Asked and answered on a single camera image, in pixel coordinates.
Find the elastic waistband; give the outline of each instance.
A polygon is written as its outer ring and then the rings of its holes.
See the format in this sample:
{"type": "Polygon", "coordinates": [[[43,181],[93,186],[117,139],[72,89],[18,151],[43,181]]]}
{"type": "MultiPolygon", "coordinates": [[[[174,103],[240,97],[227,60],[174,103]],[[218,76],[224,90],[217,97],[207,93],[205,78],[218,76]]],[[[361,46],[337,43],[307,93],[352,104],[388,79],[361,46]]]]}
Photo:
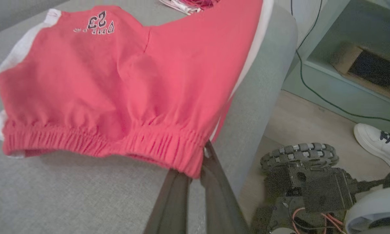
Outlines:
{"type": "Polygon", "coordinates": [[[58,127],[12,128],[3,130],[3,133],[3,152],[6,155],[49,150],[68,150],[94,157],[119,154],[173,168],[192,178],[200,176],[203,148],[207,141],[206,137],[194,131],[153,131],[150,127],[133,129],[128,136],[116,142],[58,127]]]}

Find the black cable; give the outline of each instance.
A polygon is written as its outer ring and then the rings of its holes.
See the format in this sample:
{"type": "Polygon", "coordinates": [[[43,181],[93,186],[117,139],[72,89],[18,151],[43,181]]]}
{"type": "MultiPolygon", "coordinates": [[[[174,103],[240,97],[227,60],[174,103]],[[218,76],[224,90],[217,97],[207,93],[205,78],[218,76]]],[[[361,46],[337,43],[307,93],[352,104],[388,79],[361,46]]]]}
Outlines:
{"type": "Polygon", "coordinates": [[[336,228],[336,227],[332,227],[332,226],[326,226],[326,227],[305,227],[305,226],[302,226],[302,225],[299,225],[296,220],[293,220],[293,222],[295,223],[296,226],[298,226],[299,228],[302,228],[302,229],[306,229],[306,230],[319,230],[319,229],[325,229],[325,228],[336,228]]]}
{"type": "Polygon", "coordinates": [[[385,179],[374,180],[374,181],[360,181],[357,183],[357,193],[369,191],[370,189],[382,185],[385,179]]]}
{"type": "MultiPolygon", "coordinates": [[[[293,15],[293,3],[292,3],[292,1],[293,0],[291,0],[290,5],[291,5],[291,12],[292,12],[292,15],[293,15]]],[[[315,19],[315,23],[313,24],[313,26],[310,29],[310,31],[306,34],[305,38],[303,38],[302,42],[300,43],[300,45],[299,45],[299,47],[297,49],[300,49],[300,47],[302,46],[303,42],[305,42],[306,38],[308,38],[310,32],[315,28],[316,22],[319,19],[319,14],[321,13],[321,9],[322,9],[322,0],[321,0],[321,5],[319,6],[318,16],[316,16],[316,19],[315,19]]]]}
{"type": "MultiPolygon", "coordinates": [[[[316,22],[318,21],[318,18],[319,18],[319,14],[321,13],[321,7],[319,7],[319,12],[318,12],[318,16],[316,17],[316,20],[315,20],[315,23],[313,24],[313,27],[311,28],[311,30],[308,32],[308,34],[306,35],[306,37],[303,39],[302,43],[300,43],[300,46],[303,44],[303,42],[305,41],[305,39],[308,37],[308,35],[310,34],[310,32],[313,30],[313,28],[315,27],[316,25],[316,22]]],[[[332,102],[324,99],[324,97],[322,97],[320,94],[318,94],[315,90],[311,89],[306,83],[305,83],[305,80],[303,79],[303,61],[302,61],[302,58],[300,57],[299,55],[299,52],[297,51],[296,49],[296,54],[297,56],[299,57],[299,60],[300,60],[300,79],[302,80],[302,83],[306,86],[306,88],[308,88],[310,91],[312,91],[314,94],[316,94],[318,97],[320,97],[323,101],[327,102],[328,104],[330,105],[333,105],[334,107],[338,108],[339,110],[343,111],[344,113],[346,114],[349,114],[349,115],[352,115],[352,116],[355,116],[355,117],[361,117],[361,118],[366,118],[366,119],[376,119],[376,120],[384,120],[384,121],[388,121],[390,122],[389,119],[386,119],[386,118],[382,118],[382,117],[371,117],[371,116],[364,116],[364,115],[359,115],[359,114],[352,114],[348,111],[345,111],[344,109],[340,108],[339,106],[333,104],[332,102]]]]}

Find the shelf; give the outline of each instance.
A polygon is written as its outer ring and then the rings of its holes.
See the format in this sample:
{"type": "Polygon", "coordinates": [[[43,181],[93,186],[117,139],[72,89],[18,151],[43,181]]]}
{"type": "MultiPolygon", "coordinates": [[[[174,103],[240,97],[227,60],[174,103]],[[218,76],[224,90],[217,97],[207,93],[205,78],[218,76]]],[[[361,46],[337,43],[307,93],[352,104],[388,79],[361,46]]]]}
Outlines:
{"type": "Polygon", "coordinates": [[[351,0],[310,57],[329,62],[343,42],[368,48],[390,61],[390,10],[366,0],[351,0]]]}
{"type": "Polygon", "coordinates": [[[390,10],[390,3],[387,0],[366,0],[366,1],[390,10]]]}
{"type": "Polygon", "coordinates": [[[369,81],[366,81],[359,77],[353,77],[353,76],[344,77],[341,74],[339,74],[339,72],[336,71],[336,69],[332,65],[330,65],[325,61],[317,61],[315,59],[309,58],[307,61],[305,61],[305,65],[308,65],[311,68],[314,68],[318,71],[321,71],[332,77],[335,77],[336,79],[344,81],[352,86],[357,87],[358,89],[368,92],[390,103],[390,94],[388,94],[389,92],[381,86],[372,84],[369,81]]]}
{"type": "MultiPolygon", "coordinates": [[[[303,65],[303,79],[324,99],[343,110],[362,116],[382,117],[390,120],[389,98],[342,77],[332,65],[326,62],[306,61],[303,65]]],[[[283,89],[356,123],[365,123],[390,132],[390,122],[347,114],[315,95],[303,85],[300,79],[300,67],[296,67],[286,78],[283,89]]]]}

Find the printed number 23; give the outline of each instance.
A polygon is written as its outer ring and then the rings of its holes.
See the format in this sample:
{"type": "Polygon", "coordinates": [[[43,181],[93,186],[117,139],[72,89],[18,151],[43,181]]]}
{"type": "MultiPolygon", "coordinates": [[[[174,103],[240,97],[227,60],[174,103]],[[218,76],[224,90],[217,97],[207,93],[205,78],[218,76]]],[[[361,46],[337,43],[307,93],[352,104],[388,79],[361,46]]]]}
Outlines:
{"type": "Polygon", "coordinates": [[[106,11],[103,11],[103,12],[98,14],[98,17],[92,16],[88,22],[88,28],[89,29],[96,28],[97,25],[95,24],[95,21],[97,21],[97,20],[99,20],[98,27],[100,27],[100,28],[104,27],[107,24],[107,21],[105,20],[106,15],[107,15],[106,11]]]}

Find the black wire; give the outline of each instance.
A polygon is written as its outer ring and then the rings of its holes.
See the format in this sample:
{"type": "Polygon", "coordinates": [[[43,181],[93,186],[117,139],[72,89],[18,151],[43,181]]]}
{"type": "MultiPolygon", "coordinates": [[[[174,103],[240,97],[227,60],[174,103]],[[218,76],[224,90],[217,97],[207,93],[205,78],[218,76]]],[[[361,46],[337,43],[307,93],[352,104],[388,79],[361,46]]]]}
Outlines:
{"type": "MultiPolygon", "coordinates": [[[[292,3],[293,0],[290,1],[290,5],[291,5],[291,10],[293,12],[293,3],[292,3]]],[[[310,29],[310,31],[306,34],[305,38],[303,38],[302,42],[300,43],[299,47],[297,49],[300,49],[300,47],[302,46],[303,42],[305,42],[306,38],[308,38],[310,32],[315,28],[315,25],[316,25],[316,22],[318,21],[319,19],[319,14],[321,13],[321,9],[322,9],[322,1],[321,0],[321,5],[319,6],[319,11],[318,11],[318,16],[316,16],[316,19],[315,19],[315,23],[313,24],[312,28],[310,29]]]]}
{"type": "Polygon", "coordinates": [[[296,226],[298,226],[299,228],[302,228],[302,229],[306,229],[306,230],[319,230],[319,229],[325,229],[325,228],[336,228],[336,227],[332,227],[332,226],[326,226],[326,227],[304,227],[300,224],[298,224],[296,222],[296,220],[293,220],[293,222],[295,223],[296,226]]]}
{"type": "MultiPolygon", "coordinates": [[[[290,1],[290,4],[291,4],[291,9],[292,9],[292,12],[293,12],[293,1],[290,1]]],[[[303,42],[305,41],[305,39],[308,37],[309,33],[313,30],[313,28],[315,27],[316,25],[316,22],[318,21],[318,18],[319,18],[319,13],[321,13],[321,6],[319,7],[319,12],[318,12],[318,16],[316,17],[316,20],[315,20],[315,23],[313,24],[313,27],[311,28],[311,30],[308,32],[308,34],[306,35],[306,37],[303,39],[302,43],[300,43],[300,46],[303,44],[303,42]]],[[[333,105],[334,107],[338,108],[339,110],[343,111],[344,113],[346,114],[349,114],[349,115],[352,115],[352,116],[355,116],[355,117],[361,117],[361,118],[366,118],[366,119],[376,119],[376,120],[384,120],[384,121],[388,121],[390,122],[389,119],[386,119],[386,118],[382,118],[382,117],[371,117],[371,116],[364,116],[364,115],[359,115],[359,114],[352,114],[348,111],[345,111],[344,109],[340,108],[339,106],[333,104],[332,102],[324,99],[324,97],[322,97],[320,94],[318,94],[315,90],[311,89],[306,83],[305,83],[305,80],[303,79],[303,61],[302,61],[302,58],[300,57],[299,55],[299,52],[297,51],[296,49],[296,54],[297,56],[299,57],[299,60],[300,60],[300,79],[302,80],[302,83],[306,86],[306,88],[308,88],[310,91],[312,91],[314,94],[316,94],[318,97],[320,97],[323,101],[329,103],[330,105],[333,105]]]]}
{"type": "Polygon", "coordinates": [[[388,121],[390,122],[389,119],[386,119],[386,118],[381,118],[381,117],[371,117],[371,116],[364,116],[364,115],[359,115],[359,114],[352,114],[348,111],[345,111],[344,109],[340,108],[339,106],[331,103],[330,101],[324,99],[321,95],[319,95],[317,92],[315,92],[315,90],[311,89],[306,83],[305,83],[305,80],[303,80],[303,61],[302,61],[302,58],[300,57],[299,55],[299,52],[297,52],[297,49],[296,49],[296,54],[297,56],[299,57],[300,59],[300,78],[302,79],[302,83],[306,86],[306,88],[308,88],[310,91],[312,91],[314,94],[316,94],[318,97],[320,97],[323,101],[329,103],[330,105],[333,105],[334,107],[338,108],[339,110],[349,114],[349,115],[352,115],[352,116],[356,116],[356,117],[361,117],[361,118],[366,118],[366,119],[376,119],[376,120],[384,120],[384,121],[388,121]]]}

